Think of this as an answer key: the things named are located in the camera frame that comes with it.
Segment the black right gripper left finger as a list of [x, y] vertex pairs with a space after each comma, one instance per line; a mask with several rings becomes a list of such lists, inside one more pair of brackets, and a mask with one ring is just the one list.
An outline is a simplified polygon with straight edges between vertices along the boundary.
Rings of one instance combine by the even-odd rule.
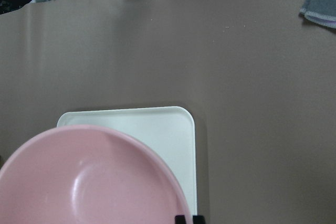
[[184, 215], [175, 216], [175, 224], [186, 224], [186, 218]]

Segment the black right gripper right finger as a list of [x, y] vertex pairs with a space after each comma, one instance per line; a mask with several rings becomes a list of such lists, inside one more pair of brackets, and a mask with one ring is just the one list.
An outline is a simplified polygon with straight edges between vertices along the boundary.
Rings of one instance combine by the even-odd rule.
[[205, 224], [205, 217], [203, 215], [193, 215], [193, 224]]

